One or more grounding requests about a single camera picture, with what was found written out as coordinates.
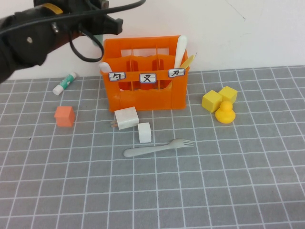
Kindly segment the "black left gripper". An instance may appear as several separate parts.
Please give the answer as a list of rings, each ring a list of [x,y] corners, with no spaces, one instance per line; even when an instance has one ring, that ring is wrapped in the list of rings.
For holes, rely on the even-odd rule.
[[[106,0],[72,0],[71,13],[80,14],[86,11],[95,11],[107,8]],[[80,35],[80,29],[85,29],[96,34],[98,26],[101,26],[103,17],[87,17],[71,19],[72,35]],[[114,19],[106,16],[106,34],[119,35],[122,33],[123,19]]]

